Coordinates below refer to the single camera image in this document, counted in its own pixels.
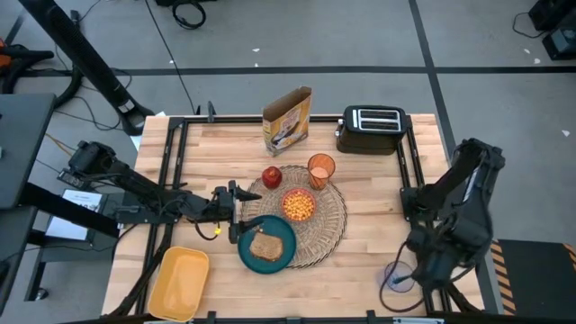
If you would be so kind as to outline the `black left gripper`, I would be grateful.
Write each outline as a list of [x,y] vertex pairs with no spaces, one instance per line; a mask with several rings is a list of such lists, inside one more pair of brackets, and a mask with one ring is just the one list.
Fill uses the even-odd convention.
[[239,237],[263,223],[259,218],[237,221],[236,199],[240,202],[260,200],[262,196],[242,189],[234,180],[227,186],[217,186],[212,192],[213,198],[207,207],[209,221],[227,221],[229,223],[229,242],[237,244]]

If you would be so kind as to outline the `brown toast slice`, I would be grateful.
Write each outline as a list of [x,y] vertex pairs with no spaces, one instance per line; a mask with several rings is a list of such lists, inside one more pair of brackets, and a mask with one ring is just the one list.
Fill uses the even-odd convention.
[[281,238],[263,231],[257,231],[248,250],[253,257],[268,262],[278,261],[284,252],[284,243]]

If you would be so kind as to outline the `red apple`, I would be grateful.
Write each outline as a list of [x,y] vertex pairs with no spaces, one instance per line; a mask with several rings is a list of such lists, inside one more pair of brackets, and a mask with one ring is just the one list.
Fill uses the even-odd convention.
[[261,180],[268,189],[277,188],[283,181],[283,173],[276,166],[270,166],[262,172]]

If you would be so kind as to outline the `teal plate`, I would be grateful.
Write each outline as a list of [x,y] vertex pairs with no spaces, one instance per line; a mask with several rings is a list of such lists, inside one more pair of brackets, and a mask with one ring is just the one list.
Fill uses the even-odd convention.
[[274,215],[258,216],[255,221],[259,221],[265,234],[271,234],[282,241],[282,253],[275,261],[264,260],[253,255],[249,251],[249,245],[254,241],[256,232],[251,229],[243,233],[238,239],[238,254],[241,261],[247,268],[262,275],[282,271],[293,261],[296,253],[297,243],[293,228],[287,221]]

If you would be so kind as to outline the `orange faceted glass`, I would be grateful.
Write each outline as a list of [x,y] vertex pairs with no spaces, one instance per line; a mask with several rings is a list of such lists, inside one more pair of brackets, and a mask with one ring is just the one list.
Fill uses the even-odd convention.
[[327,154],[318,153],[313,155],[307,164],[310,187],[322,190],[336,170],[334,159]]

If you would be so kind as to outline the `panda puffs cereal box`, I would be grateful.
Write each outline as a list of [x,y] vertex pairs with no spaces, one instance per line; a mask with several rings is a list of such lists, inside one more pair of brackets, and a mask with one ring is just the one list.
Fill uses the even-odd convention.
[[273,157],[308,137],[312,89],[300,86],[262,111],[266,151]]

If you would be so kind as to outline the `round woven placemat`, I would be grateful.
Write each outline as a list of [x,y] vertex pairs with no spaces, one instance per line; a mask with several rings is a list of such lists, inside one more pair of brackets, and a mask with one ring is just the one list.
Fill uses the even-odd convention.
[[[296,237],[296,251],[292,269],[315,266],[336,250],[346,232],[347,207],[341,192],[332,183],[321,190],[310,187],[309,172],[304,166],[282,166],[283,180],[275,189],[268,189],[258,178],[248,188],[261,198],[241,204],[240,218],[247,221],[261,215],[274,215],[287,221]],[[316,203],[307,220],[291,220],[284,211],[282,200],[292,189],[308,191]]]

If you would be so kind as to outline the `yellow plastic tray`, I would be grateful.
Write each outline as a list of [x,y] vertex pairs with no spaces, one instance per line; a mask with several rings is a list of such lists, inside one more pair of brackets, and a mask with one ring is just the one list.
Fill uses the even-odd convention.
[[148,312],[162,320],[191,320],[199,309],[209,269],[210,261],[204,252],[170,247],[149,296]]

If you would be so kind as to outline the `black hazard striped mat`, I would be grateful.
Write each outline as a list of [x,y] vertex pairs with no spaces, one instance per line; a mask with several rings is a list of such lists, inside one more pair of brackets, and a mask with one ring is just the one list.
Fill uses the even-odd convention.
[[495,239],[490,255],[506,315],[576,323],[575,247]]

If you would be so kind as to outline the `black toaster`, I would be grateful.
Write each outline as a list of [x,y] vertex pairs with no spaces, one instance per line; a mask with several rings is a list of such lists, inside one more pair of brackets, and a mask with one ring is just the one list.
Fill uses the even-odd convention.
[[384,105],[350,105],[337,123],[337,150],[360,155],[393,154],[408,128],[403,109]]

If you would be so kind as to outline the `white paper sheet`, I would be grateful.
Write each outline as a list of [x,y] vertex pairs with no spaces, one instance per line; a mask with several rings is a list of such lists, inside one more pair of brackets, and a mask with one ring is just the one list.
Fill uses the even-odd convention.
[[[61,197],[91,212],[100,212],[104,206],[104,196],[101,193],[66,189]],[[57,239],[71,239],[92,243],[94,233],[86,226],[78,223],[83,213],[76,210],[66,211],[65,217],[60,214],[51,215],[46,229],[46,235]]]

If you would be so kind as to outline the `black tall stand column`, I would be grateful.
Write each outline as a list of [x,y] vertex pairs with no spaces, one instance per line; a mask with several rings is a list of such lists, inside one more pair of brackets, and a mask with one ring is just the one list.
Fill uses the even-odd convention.
[[139,104],[104,62],[83,33],[54,0],[18,0],[119,116],[124,132],[141,135],[154,113]]

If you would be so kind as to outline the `black desk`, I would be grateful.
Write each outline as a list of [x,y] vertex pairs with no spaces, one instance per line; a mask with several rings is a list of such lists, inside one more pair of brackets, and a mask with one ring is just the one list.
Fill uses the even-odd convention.
[[54,94],[0,94],[0,210],[17,205],[50,122]]

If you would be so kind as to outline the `black equipment box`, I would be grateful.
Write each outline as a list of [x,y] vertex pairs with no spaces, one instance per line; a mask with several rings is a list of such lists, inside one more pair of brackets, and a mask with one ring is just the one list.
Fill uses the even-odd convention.
[[542,39],[551,60],[576,59],[576,28],[559,27]]

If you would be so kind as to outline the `black orange floor device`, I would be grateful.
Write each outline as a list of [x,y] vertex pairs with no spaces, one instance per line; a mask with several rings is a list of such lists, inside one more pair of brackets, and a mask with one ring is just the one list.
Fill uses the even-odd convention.
[[34,64],[53,59],[50,50],[30,50],[23,45],[8,45],[0,38],[0,94],[12,94],[18,78]]

